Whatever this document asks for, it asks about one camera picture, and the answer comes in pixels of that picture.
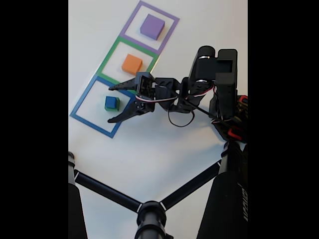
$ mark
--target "tripod leg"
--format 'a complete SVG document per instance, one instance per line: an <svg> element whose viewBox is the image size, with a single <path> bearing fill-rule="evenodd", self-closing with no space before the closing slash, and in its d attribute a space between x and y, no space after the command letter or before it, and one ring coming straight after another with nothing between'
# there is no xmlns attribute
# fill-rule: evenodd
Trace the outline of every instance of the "tripod leg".
<svg viewBox="0 0 319 239"><path fill-rule="evenodd" d="M197 239L246 239L248 233L248 188L240 165L239 145L229 141L222 153L219 174L208 196Z"/></svg>
<svg viewBox="0 0 319 239"><path fill-rule="evenodd" d="M69 152L69 239L87 239L79 189L74 180L74 156Z"/></svg>

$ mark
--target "black metal rod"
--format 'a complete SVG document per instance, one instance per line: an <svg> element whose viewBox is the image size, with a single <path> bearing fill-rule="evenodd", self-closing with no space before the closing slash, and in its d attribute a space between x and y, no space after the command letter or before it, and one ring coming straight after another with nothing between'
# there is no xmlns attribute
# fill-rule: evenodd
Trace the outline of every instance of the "black metal rod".
<svg viewBox="0 0 319 239"><path fill-rule="evenodd" d="M113 202L120 204L121 206L130 209L131 211L137 213L141 202L87 176L81 172L78 172L75 182L86 187L93 192L96 192L103 197L106 197Z"/></svg>
<svg viewBox="0 0 319 239"><path fill-rule="evenodd" d="M173 192L172 194L164 198L161 201L161 203L163 203L164 207L166 208L166 211L170 209L171 207L175 206L177 203L179 203L181 200L186 198L188 195L196 191L198 188L203 186L205 183L207 183L208 181L216 177L219 171L218 163L220 162L221 160L214 163L205 171L201 172L196 177L191 179L188 183L184 184L175 192Z"/></svg>

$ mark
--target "blue square outline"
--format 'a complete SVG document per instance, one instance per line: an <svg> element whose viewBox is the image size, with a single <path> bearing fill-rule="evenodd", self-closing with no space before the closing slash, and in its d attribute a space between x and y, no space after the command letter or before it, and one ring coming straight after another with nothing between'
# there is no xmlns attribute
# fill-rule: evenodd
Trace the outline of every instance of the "blue square outline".
<svg viewBox="0 0 319 239"><path fill-rule="evenodd" d="M73 110L72 110L70 116L71 116L72 118L74 118L74 119L76 119L76 120L78 120L78 121L84 123L85 125L87 125L87 126L93 128L93 129L95 129L96 131L98 131L98 132L100 132L100 133L102 133L102 134L104 134L104 135L106 135L106 136L108 136L108 137L110 137L110 138L113 138L114 135L115 135L115 133L116 133L117 130L119 129L119 127L120 127L120 125L121 125L122 122L116 123L115 126L114 126L114 128L112 129L112 132L108 132L108 131L106 131L105 129L102 129L101 127L98 127L97 125L95 125L95 124L93 124L93 123L87 121L86 119L84 119L84 118L82 118L82 117L80 117L80 116L78 116L78 115L76 114L76 112L78 111L78 109L79 109L80 106L82 105L83 101L85 100L86 96L88 95L88 93L90 92L92 86L94 85L94 83L95 83L96 81L101 82L102 84L107 85L107 86L109 86L109 87L115 85L115 84L113 84L113 83L111 83L111 82L109 82L109 81L103 79L102 77L99 77L98 75L94 75L93 78L91 79L90 83L88 84L88 86L87 86L86 89L84 90L83 94L81 95L79 101L76 103L75 107L73 108ZM130 101L128 102L128 104L127 104L127 105L125 106L125 108L124 108L124 110L126 110L127 107L130 105L130 103L132 103L132 102L135 100L135 95L132 94L132 93L130 93L130 92L128 92L128 91L119 91L119 92L121 92L122 94L124 94L124 95L126 95L126 96L128 96L128 97L131 98Z"/></svg>

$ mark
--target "robotic arm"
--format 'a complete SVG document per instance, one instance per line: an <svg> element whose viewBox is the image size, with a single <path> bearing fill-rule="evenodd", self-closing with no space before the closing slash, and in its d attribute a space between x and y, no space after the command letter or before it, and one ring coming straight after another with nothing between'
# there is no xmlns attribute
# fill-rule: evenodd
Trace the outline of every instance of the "robotic arm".
<svg viewBox="0 0 319 239"><path fill-rule="evenodd" d="M215 57L215 49L202 46L194 59L190 74L179 83L174 78L154 78L148 72L138 72L136 77L119 83L110 90L134 90L136 100L128 109L108 122L122 122L155 110L155 104L167 112L193 113L195 109L212 118L224 140L235 139L247 143L248 97L237 95L237 51L222 49ZM214 97L209 112L199 106L210 90Z"/></svg>
<svg viewBox="0 0 319 239"><path fill-rule="evenodd" d="M222 49L215 57L215 49L210 46L202 46L198 50L189 76L184 77L181 83L174 78L154 78L148 72L138 72L135 78L109 88L136 91L135 101L127 110L109 119L110 123L153 112L155 104L159 103L168 114L179 112L194 115L194 110L207 114L226 141L220 163L213 164L162 200L167 211L215 178L197 239L247 238L248 97L237 95L236 88L237 51ZM214 97L207 112L199 104L210 90L214 91ZM246 143L243 151L237 141ZM87 239L80 194L75 182L138 213L139 227L135 239L173 238L165 233L165 210L159 202L142 204L78 171L74 175L74 165L74 156L69 152L69 239Z"/></svg>

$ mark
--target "blue cube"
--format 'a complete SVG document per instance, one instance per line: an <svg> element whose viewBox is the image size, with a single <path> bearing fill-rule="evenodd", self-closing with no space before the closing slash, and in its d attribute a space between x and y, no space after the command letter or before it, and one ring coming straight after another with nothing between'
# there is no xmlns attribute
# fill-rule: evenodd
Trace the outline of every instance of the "blue cube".
<svg viewBox="0 0 319 239"><path fill-rule="evenodd" d="M120 99L117 97L106 96L105 110L106 111L119 111Z"/></svg>

